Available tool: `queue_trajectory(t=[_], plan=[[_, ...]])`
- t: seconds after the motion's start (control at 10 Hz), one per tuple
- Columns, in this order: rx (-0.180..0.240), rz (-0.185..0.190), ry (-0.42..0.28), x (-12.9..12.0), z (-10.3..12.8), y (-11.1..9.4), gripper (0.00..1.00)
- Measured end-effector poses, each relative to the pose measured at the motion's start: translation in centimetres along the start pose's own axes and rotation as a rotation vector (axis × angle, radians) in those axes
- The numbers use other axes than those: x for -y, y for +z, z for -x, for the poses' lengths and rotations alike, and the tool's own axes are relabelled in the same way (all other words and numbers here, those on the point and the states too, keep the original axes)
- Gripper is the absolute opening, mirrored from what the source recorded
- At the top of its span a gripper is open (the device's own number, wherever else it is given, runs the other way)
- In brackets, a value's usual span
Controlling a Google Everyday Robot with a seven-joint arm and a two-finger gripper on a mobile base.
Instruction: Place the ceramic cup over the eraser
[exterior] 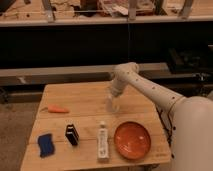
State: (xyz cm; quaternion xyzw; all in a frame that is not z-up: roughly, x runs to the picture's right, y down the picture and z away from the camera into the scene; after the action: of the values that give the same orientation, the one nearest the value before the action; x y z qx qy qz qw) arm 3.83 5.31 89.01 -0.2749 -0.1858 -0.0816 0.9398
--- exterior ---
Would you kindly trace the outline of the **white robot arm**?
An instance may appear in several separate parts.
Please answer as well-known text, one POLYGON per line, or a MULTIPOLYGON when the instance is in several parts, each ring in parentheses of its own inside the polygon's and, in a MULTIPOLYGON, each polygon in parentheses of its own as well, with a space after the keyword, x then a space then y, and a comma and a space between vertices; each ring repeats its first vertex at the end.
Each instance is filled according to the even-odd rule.
POLYGON ((213 171, 213 100, 185 97, 139 75, 135 62, 114 68, 110 93, 119 97, 131 85, 165 111, 172 121, 171 171, 213 171))

